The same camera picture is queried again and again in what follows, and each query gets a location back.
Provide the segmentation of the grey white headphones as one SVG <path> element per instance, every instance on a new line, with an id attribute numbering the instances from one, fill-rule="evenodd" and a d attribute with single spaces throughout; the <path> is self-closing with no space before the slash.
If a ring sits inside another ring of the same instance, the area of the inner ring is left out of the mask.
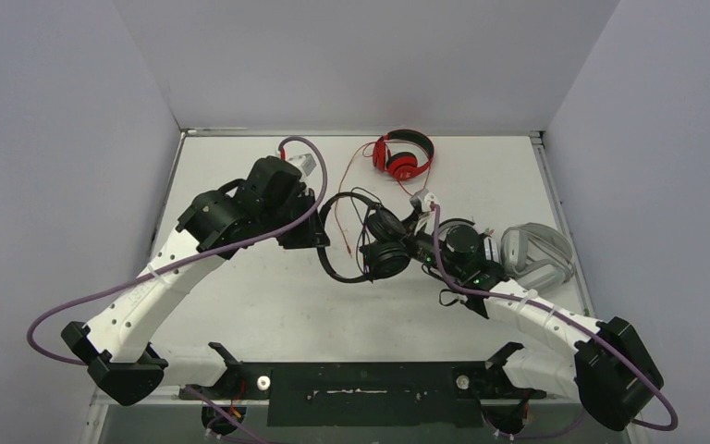
<path id="1" fill-rule="evenodd" d="M 509 227 L 500 243 L 502 266 L 525 289 L 549 292 L 569 282 L 576 273 L 570 242 L 547 225 Z"/>

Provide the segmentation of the black white striped headphones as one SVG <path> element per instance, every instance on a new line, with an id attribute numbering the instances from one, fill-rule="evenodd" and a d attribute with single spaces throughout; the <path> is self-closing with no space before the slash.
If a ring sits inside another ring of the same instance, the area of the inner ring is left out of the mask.
<path id="1" fill-rule="evenodd" d="M 487 269 L 501 265 L 498 242 L 491 231 L 480 231 L 465 218 L 443 220 L 438 227 L 443 257 L 460 268 Z"/>

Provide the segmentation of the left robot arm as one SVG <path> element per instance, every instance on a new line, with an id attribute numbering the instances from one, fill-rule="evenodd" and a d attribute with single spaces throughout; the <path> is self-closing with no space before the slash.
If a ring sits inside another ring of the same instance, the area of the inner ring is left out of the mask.
<path id="1" fill-rule="evenodd" d="M 206 387 L 218 398 L 238 389 L 236 360 L 223 346 L 177 348 L 153 341 L 154 333 L 237 250 L 299 225 L 315 202 L 307 179 L 316 167 L 310 154 L 266 156 L 246 179 L 196 196 L 145 266 L 141 283 L 90 320 L 64 327 L 62 340 L 101 391 L 130 406 L 164 386 Z"/>

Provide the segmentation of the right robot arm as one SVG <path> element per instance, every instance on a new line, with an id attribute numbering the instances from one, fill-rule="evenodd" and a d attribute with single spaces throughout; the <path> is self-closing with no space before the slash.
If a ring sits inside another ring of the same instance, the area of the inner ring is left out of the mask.
<path id="1" fill-rule="evenodd" d="M 614 317 L 606 322 L 577 314 L 502 278 L 486 286 L 480 277 L 459 276 L 459 267 L 447 259 L 439 239 L 441 207 L 436 197 L 422 190 L 410 197 L 419 221 L 434 224 L 431 245 L 422 249 L 421 261 L 439 273 L 450 290 L 482 302 L 487 317 L 513 327 L 544 344 L 546 351 L 521 345 L 504 347 L 491 359 L 486 383 L 495 394 L 515 389 L 538 389 L 577 401 L 599 424 L 622 431 L 635 424 L 658 431 L 673 431 L 679 416 L 663 394 L 664 380 L 632 324 Z"/>

